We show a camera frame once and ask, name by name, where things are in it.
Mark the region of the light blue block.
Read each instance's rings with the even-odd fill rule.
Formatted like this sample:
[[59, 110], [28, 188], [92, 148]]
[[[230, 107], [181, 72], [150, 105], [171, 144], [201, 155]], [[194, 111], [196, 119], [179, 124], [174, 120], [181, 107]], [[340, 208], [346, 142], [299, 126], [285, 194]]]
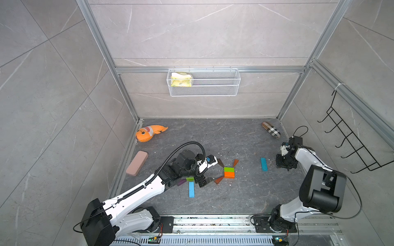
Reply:
[[193, 181], [190, 181], [188, 183], [189, 185], [189, 198], [194, 198], [195, 197], [195, 183]]

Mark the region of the reddish brown wedge block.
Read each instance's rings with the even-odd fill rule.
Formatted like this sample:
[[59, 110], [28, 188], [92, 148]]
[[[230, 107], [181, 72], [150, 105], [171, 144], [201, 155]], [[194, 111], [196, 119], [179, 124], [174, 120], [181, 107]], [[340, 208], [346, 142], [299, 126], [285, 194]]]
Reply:
[[221, 177], [215, 179], [214, 182], [218, 185], [223, 179], [224, 179], [224, 176], [221, 176]]

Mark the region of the purple wedge block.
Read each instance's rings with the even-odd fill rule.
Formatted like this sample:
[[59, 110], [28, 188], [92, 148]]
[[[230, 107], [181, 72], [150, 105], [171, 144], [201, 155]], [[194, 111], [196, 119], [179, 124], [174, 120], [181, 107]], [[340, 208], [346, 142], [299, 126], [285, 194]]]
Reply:
[[181, 185], [183, 185], [183, 184], [186, 183], [186, 182], [187, 182], [186, 179], [181, 179], [181, 180], [178, 182], [177, 186], [180, 187]]

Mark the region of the dark brown wedge block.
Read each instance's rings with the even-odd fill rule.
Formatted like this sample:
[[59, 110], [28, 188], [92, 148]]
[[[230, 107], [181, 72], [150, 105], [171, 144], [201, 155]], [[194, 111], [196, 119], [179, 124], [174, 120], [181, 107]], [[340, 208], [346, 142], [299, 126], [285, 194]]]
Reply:
[[218, 165], [220, 165], [222, 168], [225, 168], [225, 166], [220, 158], [218, 159]]

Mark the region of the orange rectangular block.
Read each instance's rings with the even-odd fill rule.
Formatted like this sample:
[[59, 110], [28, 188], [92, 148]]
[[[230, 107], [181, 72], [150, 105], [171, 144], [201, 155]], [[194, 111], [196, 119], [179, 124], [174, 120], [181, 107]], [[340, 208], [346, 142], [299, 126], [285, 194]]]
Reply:
[[224, 172], [224, 178], [234, 179], [235, 178], [235, 172]]

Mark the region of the light green block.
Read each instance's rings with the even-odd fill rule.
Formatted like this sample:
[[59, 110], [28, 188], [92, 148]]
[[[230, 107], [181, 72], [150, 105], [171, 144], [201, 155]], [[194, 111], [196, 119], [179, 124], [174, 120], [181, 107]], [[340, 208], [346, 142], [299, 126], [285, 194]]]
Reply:
[[232, 167], [224, 167], [224, 172], [225, 173], [234, 173], [235, 169]]

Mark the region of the teal block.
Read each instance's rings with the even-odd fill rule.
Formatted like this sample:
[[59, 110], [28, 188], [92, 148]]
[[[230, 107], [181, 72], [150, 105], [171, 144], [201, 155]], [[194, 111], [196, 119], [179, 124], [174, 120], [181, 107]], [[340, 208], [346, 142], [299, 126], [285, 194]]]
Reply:
[[267, 161], [266, 161], [266, 158], [264, 158], [264, 157], [261, 158], [261, 168], [262, 168], [262, 171], [264, 171], [264, 172], [268, 171]]

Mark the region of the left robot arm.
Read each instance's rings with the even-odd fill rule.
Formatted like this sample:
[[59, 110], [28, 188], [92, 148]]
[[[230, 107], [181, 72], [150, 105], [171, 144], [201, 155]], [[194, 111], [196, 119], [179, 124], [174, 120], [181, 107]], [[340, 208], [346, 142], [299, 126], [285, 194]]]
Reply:
[[77, 225], [87, 245], [108, 246], [118, 236], [127, 233], [153, 232], [161, 219], [154, 208], [142, 209], [132, 216], [128, 214], [177, 185], [183, 178], [193, 177], [199, 186], [205, 186], [205, 172], [218, 162], [214, 155], [205, 156], [184, 150], [176, 158], [169, 157], [152, 175], [130, 190], [104, 202], [97, 198], [92, 200]]

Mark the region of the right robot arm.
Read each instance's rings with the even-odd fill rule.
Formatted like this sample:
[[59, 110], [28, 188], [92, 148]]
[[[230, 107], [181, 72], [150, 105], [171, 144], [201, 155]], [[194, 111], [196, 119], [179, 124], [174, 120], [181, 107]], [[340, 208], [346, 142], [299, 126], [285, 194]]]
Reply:
[[307, 174], [298, 197], [272, 210], [269, 226], [274, 232], [290, 230], [300, 219], [310, 215], [341, 210], [346, 175], [326, 165], [312, 148], [303, 145], [303, 138], [292, 136], [288, 142], [282, 143], [276, 164], [287, 170], [301, 165]]

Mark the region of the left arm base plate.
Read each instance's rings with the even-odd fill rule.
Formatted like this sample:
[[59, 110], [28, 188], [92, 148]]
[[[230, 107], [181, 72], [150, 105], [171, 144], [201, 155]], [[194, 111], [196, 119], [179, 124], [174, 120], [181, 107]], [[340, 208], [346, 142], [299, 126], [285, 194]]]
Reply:
[[155, 219], [153, 223], [145, 230], [147, 233], [172, 233], [174, 226], [173, 216], [163, 216], [160, 220]]

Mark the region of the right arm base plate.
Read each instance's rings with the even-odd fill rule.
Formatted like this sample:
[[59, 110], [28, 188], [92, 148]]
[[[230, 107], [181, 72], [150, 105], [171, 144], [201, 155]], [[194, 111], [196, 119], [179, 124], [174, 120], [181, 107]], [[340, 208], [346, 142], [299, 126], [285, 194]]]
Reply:
[[268, 215], [254, 215], [250, 222], [257, 233], [296, 233], [298, 231], [294, 222], [284, 220], [281, 217], [272, 219]]

